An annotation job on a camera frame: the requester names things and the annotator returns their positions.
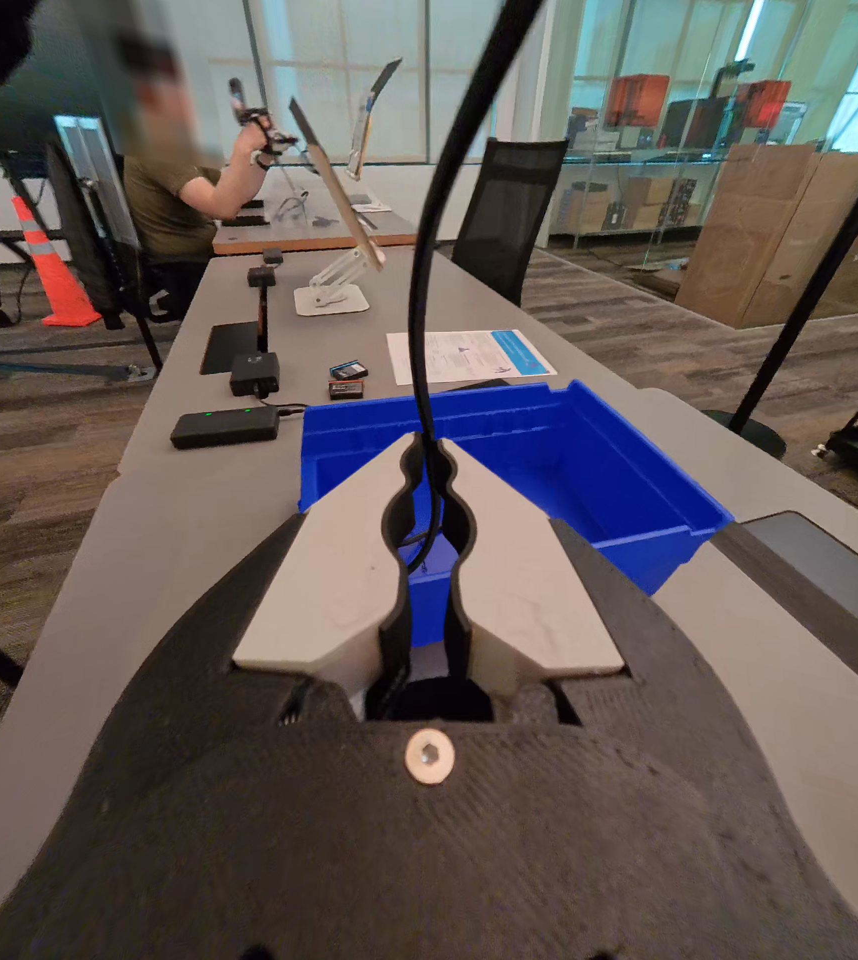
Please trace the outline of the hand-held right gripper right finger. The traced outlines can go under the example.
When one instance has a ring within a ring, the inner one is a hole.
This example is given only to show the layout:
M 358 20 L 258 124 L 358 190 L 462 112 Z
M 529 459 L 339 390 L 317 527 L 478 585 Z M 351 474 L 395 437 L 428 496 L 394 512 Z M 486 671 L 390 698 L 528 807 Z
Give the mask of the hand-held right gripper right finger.
M 626 663 L 550 517 L 447 438 L 445 518 L 467 524 L 450 575 L 458 669 L 486 694 L 621 672 Z

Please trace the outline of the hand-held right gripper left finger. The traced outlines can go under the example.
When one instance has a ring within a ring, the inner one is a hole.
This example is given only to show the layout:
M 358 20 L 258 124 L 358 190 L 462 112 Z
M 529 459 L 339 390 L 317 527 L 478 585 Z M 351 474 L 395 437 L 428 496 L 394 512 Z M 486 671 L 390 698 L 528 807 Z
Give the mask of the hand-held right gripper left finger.
M 383 672 L 379 628 L 404 572 L 384 519 L 392 500 L 408 494 L 403 461 L 411 452 L 419 453 L 419 437 L 401 436 L 305 512 L 234 666 L 308 676 L 363 699 Z

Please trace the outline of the blue plastic bin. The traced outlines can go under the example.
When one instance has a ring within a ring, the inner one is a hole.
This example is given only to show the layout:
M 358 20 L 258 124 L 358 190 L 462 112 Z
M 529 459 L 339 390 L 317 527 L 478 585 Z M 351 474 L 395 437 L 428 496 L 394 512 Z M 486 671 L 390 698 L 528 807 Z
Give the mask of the blue plastic bin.
M 463 388 L 432 397 L 436 435 L 563 520 L 644 593 L 655 594 L 734 517 L 580 381 Z M 304 415 L 299 510 L 420 422 L 410 396 L 316 406 Z M 440 533 L 410 576 L 412 646 L 443 641 L 450 571 Z

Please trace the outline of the black flat rectangular device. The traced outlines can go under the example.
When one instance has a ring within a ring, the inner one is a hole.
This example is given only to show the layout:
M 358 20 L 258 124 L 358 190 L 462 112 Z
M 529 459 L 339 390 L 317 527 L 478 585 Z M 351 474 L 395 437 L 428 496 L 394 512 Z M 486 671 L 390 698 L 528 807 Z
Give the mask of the black flat rectangular device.
M 275 406 L 262 404 L 183 414 L 171 431 L 170 443 L 176 450 L 205 450 L 270 442 L 277 438 L 280 420 Z

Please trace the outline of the small dark device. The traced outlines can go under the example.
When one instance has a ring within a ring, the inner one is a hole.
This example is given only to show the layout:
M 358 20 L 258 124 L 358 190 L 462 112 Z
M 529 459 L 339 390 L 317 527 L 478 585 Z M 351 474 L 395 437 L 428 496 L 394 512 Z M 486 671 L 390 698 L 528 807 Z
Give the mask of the small dark device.
M 353 402 L 364 399 L 369 370 L 359 361 L 333 366 L 329 371 L 328 398 L 330 402 Z

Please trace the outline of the black device on stand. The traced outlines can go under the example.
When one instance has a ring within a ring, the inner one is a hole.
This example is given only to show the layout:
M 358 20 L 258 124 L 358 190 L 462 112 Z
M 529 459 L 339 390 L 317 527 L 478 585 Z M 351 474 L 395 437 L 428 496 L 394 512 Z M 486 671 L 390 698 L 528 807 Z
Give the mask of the black device on stand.
M 268 348 L 267 293 L 276 285 L 276 268 L 282 263 L 282 251 L 277 246 L 268 246 L 263 249 L 262 264 L 249 268 L 246 273 L 248 288 L 258 294 L 255 348 L 250 353 L 236 355 L 233 360 L 229 385 L 234 397 L 263 401 L 279 390 L 278 356 Z

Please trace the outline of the printed paper sheet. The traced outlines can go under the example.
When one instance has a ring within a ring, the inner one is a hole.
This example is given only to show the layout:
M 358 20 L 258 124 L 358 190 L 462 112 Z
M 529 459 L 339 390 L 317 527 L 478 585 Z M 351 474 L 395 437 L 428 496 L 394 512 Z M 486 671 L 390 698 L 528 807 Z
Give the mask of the printed paper sheet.
M 554 377 L 555 367 L 518 328 L 428 331 L 425 370 L 431 385 Z

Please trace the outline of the black flat pad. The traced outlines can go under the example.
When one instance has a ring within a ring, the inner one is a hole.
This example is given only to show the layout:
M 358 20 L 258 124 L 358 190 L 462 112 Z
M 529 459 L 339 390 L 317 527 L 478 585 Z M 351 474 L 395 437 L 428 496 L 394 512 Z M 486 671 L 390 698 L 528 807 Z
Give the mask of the black flat pad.
M 200 362 L 199 374 L 229 374 L 240 356 L 258 352 L 258 323 L 255 320 L 216 324 L 211 328 Z

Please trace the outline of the black office chair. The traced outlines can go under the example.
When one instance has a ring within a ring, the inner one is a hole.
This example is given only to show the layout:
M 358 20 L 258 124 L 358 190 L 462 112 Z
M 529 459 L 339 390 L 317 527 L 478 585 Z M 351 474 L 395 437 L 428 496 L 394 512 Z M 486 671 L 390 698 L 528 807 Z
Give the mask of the black office chair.
M 565 139 L 485 146 L 451 260 L 516 306 L 567 150 Z

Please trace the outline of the orange traffic cone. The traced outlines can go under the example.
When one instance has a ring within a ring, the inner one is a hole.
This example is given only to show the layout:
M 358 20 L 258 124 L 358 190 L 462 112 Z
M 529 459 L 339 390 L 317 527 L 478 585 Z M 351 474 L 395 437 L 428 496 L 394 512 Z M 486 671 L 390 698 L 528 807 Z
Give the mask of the orange traffic cone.
M 100 322 L 101 315 L 92 306 L 87 294 L 52 246 L 48 235 L 40 228 L 26 203 L 14 196 L 12 205 L 28 253 L 51 307 L 50 315 L 42 320 L 43 325 L 50 328 L 84 329 Z

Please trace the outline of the black round-top pole stand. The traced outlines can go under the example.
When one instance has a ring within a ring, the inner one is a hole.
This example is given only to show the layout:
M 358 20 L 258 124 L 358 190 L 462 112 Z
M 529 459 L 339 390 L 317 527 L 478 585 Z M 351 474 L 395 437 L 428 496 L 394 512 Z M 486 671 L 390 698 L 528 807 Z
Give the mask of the black round-top pole stand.
M 719 410 L 704 411 L 704 414 L 713 422 L 725 427 L 733 435 L 775 460 L 780 461 L 785 457 L 786 442 L 777 431 L 754 419 L 752 415 L 766 391 L 771 387 L 772 381 L 812 318 L 820 300 L 857 239 L 858 196 L 735 411 L 733 413 Z

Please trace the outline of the large cardboard box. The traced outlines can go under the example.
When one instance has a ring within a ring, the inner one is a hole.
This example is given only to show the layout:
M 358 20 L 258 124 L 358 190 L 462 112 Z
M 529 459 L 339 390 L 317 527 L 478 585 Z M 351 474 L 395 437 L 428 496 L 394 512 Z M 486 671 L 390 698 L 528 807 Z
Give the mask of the large cardboard box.
M 729 151 L 675 304 L 735 330 L 781 326 L 858 198 L 858 153 Z

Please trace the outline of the large black monitor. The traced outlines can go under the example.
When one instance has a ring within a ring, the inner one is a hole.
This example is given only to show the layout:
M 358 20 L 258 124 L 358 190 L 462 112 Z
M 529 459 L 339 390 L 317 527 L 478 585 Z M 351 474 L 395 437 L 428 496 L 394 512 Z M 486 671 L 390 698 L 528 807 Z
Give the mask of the large black monitor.
M 77 278 L 109 330 L 124 315 L 135 320 L 150 367 L 134 377 L 156 378 L 162 358 L 149 329 L 145 258 L 115 154 L 98 117 L 57 114 L 52 122 L 49 182 Z

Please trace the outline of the orange 3D printer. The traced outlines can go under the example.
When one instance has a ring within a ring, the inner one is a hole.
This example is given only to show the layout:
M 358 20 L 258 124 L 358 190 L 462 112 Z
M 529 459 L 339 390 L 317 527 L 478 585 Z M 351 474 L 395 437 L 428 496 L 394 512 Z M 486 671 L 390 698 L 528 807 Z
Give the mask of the orange 3D printer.
M 791 88 L 790 80 L 780 78 L 740 83 L 735 91 L 734 126 L 742 130 L 773 129 Z
M 612 80 L 605 101 L 604 126 L 654 130 L 662 115 L 671 77 L 634 74 Z

